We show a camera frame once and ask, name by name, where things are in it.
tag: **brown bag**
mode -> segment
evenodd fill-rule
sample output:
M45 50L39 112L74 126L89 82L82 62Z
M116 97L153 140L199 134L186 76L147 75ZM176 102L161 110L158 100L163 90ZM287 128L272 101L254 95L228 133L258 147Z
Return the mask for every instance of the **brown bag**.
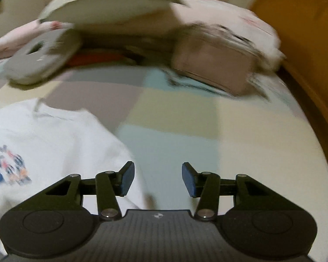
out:
M252 91L248 78L259 60L253 44L228 28L194 24L178 39L171 66L182 76L239 96Z

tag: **bed sheet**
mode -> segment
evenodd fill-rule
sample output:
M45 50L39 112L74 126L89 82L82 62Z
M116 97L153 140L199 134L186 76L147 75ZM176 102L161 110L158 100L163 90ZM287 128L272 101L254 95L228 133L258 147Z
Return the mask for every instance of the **bed sheet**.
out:
M60 109L86 108L135 155L151 207L191 209L181 165L222 178L245 173L309 211L318 225L310 256L328 262L328 165L294 98L232 100L168 85L156 67L105 64L65 69L22 90L0 74L0 108L34 97ZM232 207L221 197L220 213Z

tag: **white logo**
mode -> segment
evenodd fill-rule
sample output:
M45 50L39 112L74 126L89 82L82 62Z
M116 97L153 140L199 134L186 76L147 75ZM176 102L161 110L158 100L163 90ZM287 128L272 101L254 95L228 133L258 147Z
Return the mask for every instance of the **white logo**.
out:
M156 219L161 219L161 218L163 218L163 214L161 214L161 213L158 213L158 214L155 214L153 217L155 217Z

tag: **pink pillow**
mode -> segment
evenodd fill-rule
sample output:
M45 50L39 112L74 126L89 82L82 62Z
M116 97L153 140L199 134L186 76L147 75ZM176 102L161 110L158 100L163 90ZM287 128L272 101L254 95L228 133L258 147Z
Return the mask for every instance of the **pink pillow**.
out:
M70 27L71 24L58 21L40 23L39 20L35 20L15 28L0 38L0 59L13 56L29 41L44 32Z

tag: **red object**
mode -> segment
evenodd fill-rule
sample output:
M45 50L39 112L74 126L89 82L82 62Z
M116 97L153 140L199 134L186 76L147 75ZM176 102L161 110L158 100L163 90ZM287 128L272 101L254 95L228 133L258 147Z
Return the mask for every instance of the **red object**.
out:
M69 59L66 65L69 67L77 67L95 63L119 61L122 59L124 59L122 54L114 52L79 52Z

